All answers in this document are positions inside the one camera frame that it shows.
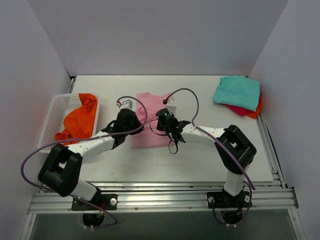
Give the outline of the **pink t shirt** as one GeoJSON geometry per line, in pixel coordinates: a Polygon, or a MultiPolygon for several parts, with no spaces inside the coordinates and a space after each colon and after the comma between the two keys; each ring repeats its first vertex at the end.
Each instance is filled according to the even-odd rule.
{"type": "Polygon", "coordinates": [[[157,130],[158,121],[156,120],[156,113],[164,108],[163,99],[169,95],[170,93],[154,95],[149,92],[136,95],[136,98],[143,103],[147,110],[147,118],[143,130],[131,137],[130,147],[132,149],[165,147],[169,144],[170,139],[167,136],[157,135],[160,132],[157,130]]]}

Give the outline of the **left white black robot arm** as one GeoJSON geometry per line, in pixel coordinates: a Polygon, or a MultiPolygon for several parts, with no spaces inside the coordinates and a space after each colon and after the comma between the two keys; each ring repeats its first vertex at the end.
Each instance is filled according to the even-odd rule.
{"type": "Polygon", "coordinates": [[[117,148],[127,136],[138,134],[143,128],[133,110],[121,109],[115,120],[88,140],[67,146],[60,143],[54,145],[38,174],[38,180],[62,197],[71,195],[83,199],[88,209],[95,210],[101,203],[101,190],[80,179],[83,161],[117,148]]]}

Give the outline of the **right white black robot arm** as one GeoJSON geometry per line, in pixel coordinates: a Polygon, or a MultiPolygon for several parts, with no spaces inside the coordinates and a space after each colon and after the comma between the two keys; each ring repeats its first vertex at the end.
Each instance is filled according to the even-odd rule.
{"type": "Polygon", "coordinates": [[[175,144],[195,143],[216,148],[227,169],[222,193],[225,205],[232,207],[240,201],[244,181],[254,187],[247,174],[247,168],[252,163],[257,149],[236,125],[227,128],[197,126],[190,121],[177,120],[166,108],[159,110],[155,117],[156,129],[165,132],[175,144]]]}

